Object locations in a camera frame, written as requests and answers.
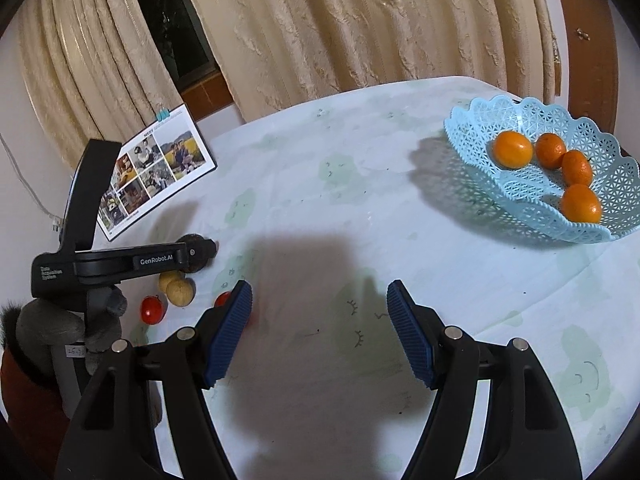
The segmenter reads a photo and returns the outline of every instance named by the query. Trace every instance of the orange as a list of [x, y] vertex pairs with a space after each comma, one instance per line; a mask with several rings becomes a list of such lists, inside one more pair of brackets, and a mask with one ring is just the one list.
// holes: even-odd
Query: orange
[[569, 150], [562, 158], [562, 176], [568, 186], [584, 184], [590, 186], [593, 181], [591, 164], [579, 150]]
[[519, 170], [531, 162], [533, 146], [523, 134], [507, 130], [495, 137], [494, 157], [506, 168]]
[[560, 199], [560, 212], [569, 222], [599, 224], [602, 206], [596, 194], [584, 184], [569, 186]]
[[566, 146], [556, 134], [542, 134], [536, 141], [536, 158], [546, 170], [557, 170], [562, 164]]

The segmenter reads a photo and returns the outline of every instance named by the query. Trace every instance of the white tablecloth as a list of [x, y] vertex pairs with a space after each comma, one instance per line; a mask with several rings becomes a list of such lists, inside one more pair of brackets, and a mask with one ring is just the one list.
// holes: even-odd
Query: white tablecloth
[[[111, 247], [220, 242], [197, 295], [146, 335], [197, 322], [238, 279], [252, 324], [205, 393], [240, 479], [399, 479], [433, 394], [385, 315], [386, 286], [478, 340], [527, 339], [558, 392], [587, 476], [640, 400], [640, 233], [610, 244], [541, 238], [474, 193], [442, 123], [500, 93], [463, 77], [401, 82], [299, 105], [212, 142], [220, 167]], [[124, 285], [137, 316], [153, 278]], [[135, 326], [131, 338], [144, 340]], [[487, 387], [480, 388], [486, 405]], [[473, 469], [484, 412], [460, 472]], [[166, 420], [167, 471], [179, 474]]]

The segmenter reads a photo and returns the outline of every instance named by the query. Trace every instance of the basket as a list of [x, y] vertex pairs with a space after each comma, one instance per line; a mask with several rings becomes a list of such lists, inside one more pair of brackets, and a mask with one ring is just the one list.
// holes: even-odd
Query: basket
[[[506, 96], [476, 98], [469, 110], [453, 108], [444, 121], [449, 142], [469, 176], [501, 208], [523, 224], [556, 240], [594, 244], [617, 240], [640, 226], [638, 163], [622, 156], [618, 140], [601, 132], [589, 118], [573, 119], [559, 105], [543, 105], [533, 97], [515, 103]], [[580, 150], [593, 168], [591, 189], [602, 202], [600, 224], [569, 222], [558, 210], [564, 192], [559, 171], [536, 161], [520, 170], [494, 163], [490, 143], [498, 133], [515, 130], [531, 142], [545, 132], [562, 137], [568, 150]]]

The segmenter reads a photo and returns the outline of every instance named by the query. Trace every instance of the white cable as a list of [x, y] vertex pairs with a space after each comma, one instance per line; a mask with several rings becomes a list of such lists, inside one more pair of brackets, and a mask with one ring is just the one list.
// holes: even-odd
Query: white cable
[[33, 187], [30, 186], [30, 184], [27, 182], [24, 175], [20, 171], [20, 167], [18, 167], [18, 161], [15, 160], [14, 154], [11, 152], [9, 145], [4, 140], [2, 133], [0, 133], [0, 142], [2, 142], [2, 147], [6, 152], [6, 156], [9, 157], [9, 162], [14, 168], [14, 171], [18, 177], [18, 180], [20, 180], [21, 184], [24, 186], [24, 189], [26, 189], [29, 195], [31, 195], [31, 199], [35, 202], [35, 205], [38, 206], [38, 209], [40, 209], [45, 215], [51, 218], [51, 220], [53, 221], [53, 229], [54, 231], [57, 231], [58, 229], [60, 229], [60, 226], [62, 225], [62, 218], [60, 218], [58, 215], [54, 215], [51, 211], [49, 211], [46, 207], [44, 207], [44, 204], [40, 201], [40, 199], [36, 195], [36, 192], [33, 190]]

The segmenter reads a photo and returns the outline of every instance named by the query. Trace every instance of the cherry tomato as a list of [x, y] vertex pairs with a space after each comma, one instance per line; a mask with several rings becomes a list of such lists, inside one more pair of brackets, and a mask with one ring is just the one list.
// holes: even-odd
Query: cherry tomato
[[226, 303], [226, 299], [229, 296], [231, 296], [230, 290], [223, 292], [216, 298], [216, 301], [214, 301], [213, 306], [224, 306], [224, 304]]
[[156, 296], [147, 296], [140, 303], [140, 319], [148, 325], [155, 325], [162, 321], [166, 307]]

